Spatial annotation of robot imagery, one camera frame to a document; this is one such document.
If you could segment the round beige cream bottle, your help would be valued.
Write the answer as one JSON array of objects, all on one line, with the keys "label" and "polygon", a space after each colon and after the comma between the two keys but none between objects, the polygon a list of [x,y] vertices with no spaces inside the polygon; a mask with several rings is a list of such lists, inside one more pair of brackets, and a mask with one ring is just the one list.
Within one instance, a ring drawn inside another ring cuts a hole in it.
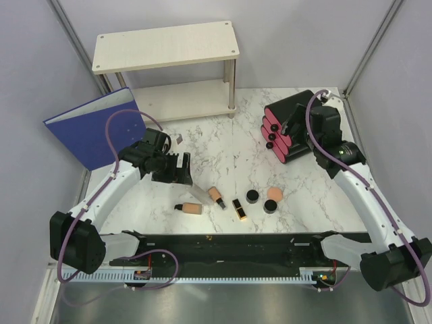
[{"label": "round beige cream bottle", "polygon": [[209,196],[211,197],[211,199],[217,203],[223,210],[226,209],[226,205],[222,199],[222,195],[221,193],[218,191],[218,189],[213,186],[208,190]]}]

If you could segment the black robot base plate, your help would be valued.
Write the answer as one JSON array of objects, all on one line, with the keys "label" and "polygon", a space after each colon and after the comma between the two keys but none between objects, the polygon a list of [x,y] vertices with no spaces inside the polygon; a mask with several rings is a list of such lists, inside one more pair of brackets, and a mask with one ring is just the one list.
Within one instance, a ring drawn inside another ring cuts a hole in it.
[{"label": "black robot base plate", "polygon": [[316,250],[314,233],[298,234],[152,234],[141,237],[134,260],[111,266],[144,267],[159,275],[294,275],[301,268],[342,268]]}]

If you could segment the pink top drawer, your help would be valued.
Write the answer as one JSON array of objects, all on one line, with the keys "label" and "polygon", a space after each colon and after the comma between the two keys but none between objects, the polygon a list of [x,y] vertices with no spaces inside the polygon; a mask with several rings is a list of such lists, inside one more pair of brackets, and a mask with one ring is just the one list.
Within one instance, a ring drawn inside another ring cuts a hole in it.
[{"label": "pink top drawer", "polygon": [[283,143],[283,147],[287,149],[292,146],[292,140],[288,135],[283,135],[281,133],[281,122],[276,118],[276,115],[272,110],[266,106],[264,108],[265,116],[263,118],[263,125],[269,133],[276,134],[277,141],[281,144]]}]

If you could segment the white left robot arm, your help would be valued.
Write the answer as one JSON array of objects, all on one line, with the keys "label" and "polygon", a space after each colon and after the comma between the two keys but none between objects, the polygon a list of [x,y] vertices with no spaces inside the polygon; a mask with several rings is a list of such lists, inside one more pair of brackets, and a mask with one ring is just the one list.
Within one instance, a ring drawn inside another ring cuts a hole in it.
[{"label": "white left robot arm", "polygon": [[154,182],[193,184],[190,153],[165,151],[166,134],[154,140],[135,142],[119,152],[113,167],[90,197],[69,212],[56,212],[49,222],[50,254],[59,265],[66,264],[85,274],[94,273],[103,263],[127,259],[142,265],[148,249],[141,245],[144,236],[124,230],[119,234],[100,233],[107,217],[123,196],[145,175]]}]

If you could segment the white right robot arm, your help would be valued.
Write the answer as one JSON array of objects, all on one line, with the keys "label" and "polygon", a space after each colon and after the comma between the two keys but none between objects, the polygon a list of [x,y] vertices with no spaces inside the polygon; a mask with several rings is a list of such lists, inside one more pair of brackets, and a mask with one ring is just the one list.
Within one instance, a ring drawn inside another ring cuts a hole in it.
[{"label": "white right robot arm", "polygon": [[431,295],[425,266],[431,258],[431,242],[418,239],[381,197],[360,149],[343,140],[339,111],[330,106],[306,107],[296,103],[282,119],[281,133],[306,145],[322,167],[344,191],[371,239],[349,240],[341,234],[325,234],[309,248],[310,260],[319,266],[331,259],[360,269],[371,288],[381,291],[421,277]]}]

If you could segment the square beige foundation bottle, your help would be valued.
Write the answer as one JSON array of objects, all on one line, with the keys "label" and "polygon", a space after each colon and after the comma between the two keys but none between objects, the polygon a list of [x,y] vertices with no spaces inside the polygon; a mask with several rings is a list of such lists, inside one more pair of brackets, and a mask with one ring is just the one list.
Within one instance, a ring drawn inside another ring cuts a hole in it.
[{"label": "square beige foundation bottle", "polygon": [[198,203],[185,202],[182,204],[176,204],[174,209],[177,211],[181,211],[185,214],[189,215],[202,215],[203,213],[203,205]]}]

